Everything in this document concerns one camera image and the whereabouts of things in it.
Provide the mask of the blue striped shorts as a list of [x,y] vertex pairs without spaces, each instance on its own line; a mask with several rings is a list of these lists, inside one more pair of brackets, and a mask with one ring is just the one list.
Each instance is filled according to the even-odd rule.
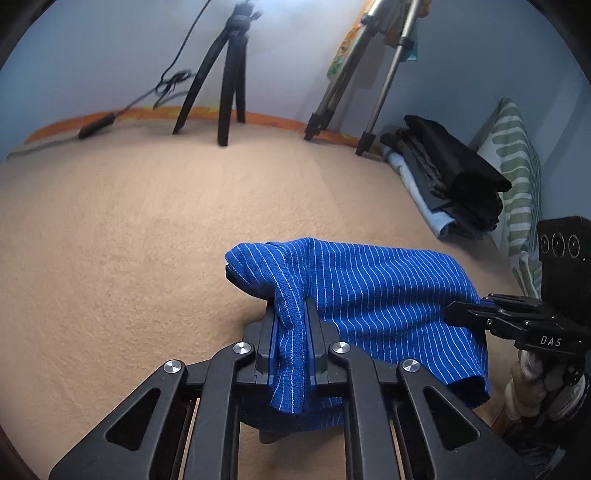
[[279,321],[279,378],[268,400],[245,403],[246,425],[283,435],[342,424],[339,398],[311,395],[307,299],[343,341],[370,357],[393,364],[418,360],[471,409],[489,400],[485,334],[444,321],[452,302],[480,300],[453,257],[303,238],[240,243],[225,261],[231,281],[250,296],[273,301]]

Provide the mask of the green white striped pillow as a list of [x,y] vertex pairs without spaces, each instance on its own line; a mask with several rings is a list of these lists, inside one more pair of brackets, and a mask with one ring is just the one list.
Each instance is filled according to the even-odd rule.
[[491,238],[508,260],[523,293],[540,298],[537,224],[541,217],[541,165],[513,100],[505,98],[499,103],[478,154],[512,184],[500,195],[502,212]]

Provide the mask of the stack of folded clothes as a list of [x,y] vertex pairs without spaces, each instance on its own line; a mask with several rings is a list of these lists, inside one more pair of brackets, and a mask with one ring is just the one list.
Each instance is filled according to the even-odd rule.
[[440,123],[417,115],[405,122],[404,128],[385,129],[380,143],[389,163],[407,169],[418,205],[440,223],[436,234],[480,238],[493,232],[511,182]]

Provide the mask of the beige blanket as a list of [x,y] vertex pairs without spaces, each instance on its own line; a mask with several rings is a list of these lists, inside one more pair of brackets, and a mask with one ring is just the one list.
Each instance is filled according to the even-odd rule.
[[451,255],[481,295],[515,294],[489,240],[438,240],[394,170],[294,132],[124,122],[1,165],[1,424],[46,478],[158,366],[205,360],[263,302],[224,274],[242,242],[315,237]]

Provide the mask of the silver folded tripod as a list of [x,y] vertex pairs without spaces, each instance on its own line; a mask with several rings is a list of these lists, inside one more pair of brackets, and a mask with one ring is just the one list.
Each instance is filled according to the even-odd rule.
[[356,89],[370,89],[379,77],[387,51],[393,51],[386,78],[373,103],[369,120],[356,144],[356,154],[370,151],[377,121],[401,63],[418,58],[418,20],[429,15],[429,1],[375,0],[363,3],[353,27],[329,64],[329,86],[304,130],[310,141],[329,128],[342,100],[351,101]]

